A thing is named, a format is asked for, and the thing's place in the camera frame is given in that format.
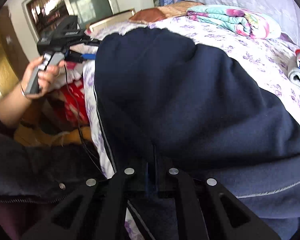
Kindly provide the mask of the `person's left forearm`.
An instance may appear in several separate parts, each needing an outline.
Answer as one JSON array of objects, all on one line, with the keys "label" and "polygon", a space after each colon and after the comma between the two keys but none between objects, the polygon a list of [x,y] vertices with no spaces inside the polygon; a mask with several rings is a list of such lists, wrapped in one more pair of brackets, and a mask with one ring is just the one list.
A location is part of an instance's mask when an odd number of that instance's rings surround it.
[{"label": "person's left forearm", "polygon": [[0,121],[8,128],[16,128],[38,94],[23,95],[19,83],[7,96],[0,100]]}]

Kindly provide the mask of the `person's left hand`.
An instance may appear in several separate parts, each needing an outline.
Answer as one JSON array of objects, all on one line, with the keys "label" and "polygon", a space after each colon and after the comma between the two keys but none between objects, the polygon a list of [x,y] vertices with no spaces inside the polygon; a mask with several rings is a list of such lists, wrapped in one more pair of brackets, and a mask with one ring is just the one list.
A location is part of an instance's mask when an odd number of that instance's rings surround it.
[{"label": "person's left hand", "polygon": [[[20,91],[21,93],[24,95],[24,89],[29,81],[30,75],[34,69],[35,66],[37,66],[38,64],[40,64],[42,61],[42,56],[32,60],[26,67],[23,78],[20,82]],[[44,96],[49,90],[50,87],[52,86],[52,84],[54,83],[55,79],[57,78],[57,76],[59,75],[60,69],[63,68],[65,66],[65,61],[61,61],[59,66],[50,66],[47,68],[47,73],[43,73],[43,74],[39,74],[40,78],[39,78],[39,84],[43,85],[44,88],[47,88],[46,92],[43,92],[42,95],[38,95],[36,97],[30,97],[30,96],[25,96],[25,98],[30,99],[38,99],[42,96]]]}]

